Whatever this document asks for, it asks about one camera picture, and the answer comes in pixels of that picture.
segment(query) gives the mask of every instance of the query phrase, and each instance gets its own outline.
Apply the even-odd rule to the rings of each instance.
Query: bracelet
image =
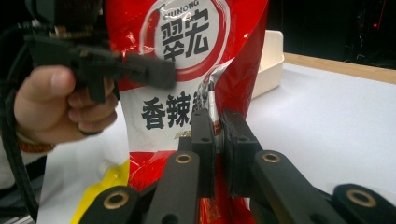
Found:
[[[39,143],[34,141],[21,133],[16,132],[18,137],[18,146],[20,150],[28,153],[46,153],[52,151],[56,145],[55,144],[46,144]]]

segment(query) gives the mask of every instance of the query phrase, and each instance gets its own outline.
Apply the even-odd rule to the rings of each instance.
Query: yellow stripe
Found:
[[[85,190],[81,202],[79,203],[76,213],[74,214],[70,223],[79,223],[85,211],[87,211],[93,200],[102,191],[119,185],[126,186],[128,184],[128,178],[129,160],[120,166],[109,169],[101,182],[92,185]]]

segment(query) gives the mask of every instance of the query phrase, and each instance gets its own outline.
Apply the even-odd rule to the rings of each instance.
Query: table surface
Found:
[[[395,83],[393,70],[285,53],[281,84],[252,100],[247,123],[315,187],[360,184],[396,204]],[[128,158],[118,112],[101,135],[48,155],[38,223],[69,223],[84,190]]]

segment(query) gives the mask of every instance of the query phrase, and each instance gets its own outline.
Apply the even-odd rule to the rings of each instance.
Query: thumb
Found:
[[[40,66],[32,71],[19,89],[25,99],[48,101],[69,95],[76,85],[73,72],[64,66]]]

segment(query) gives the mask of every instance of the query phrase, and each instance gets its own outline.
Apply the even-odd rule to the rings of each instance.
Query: white container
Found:
[[[280,84],[283,71],[283,34],[279,31],[265,31],[264,46],[259,72],[256,77],[252,98],[255,98]]]

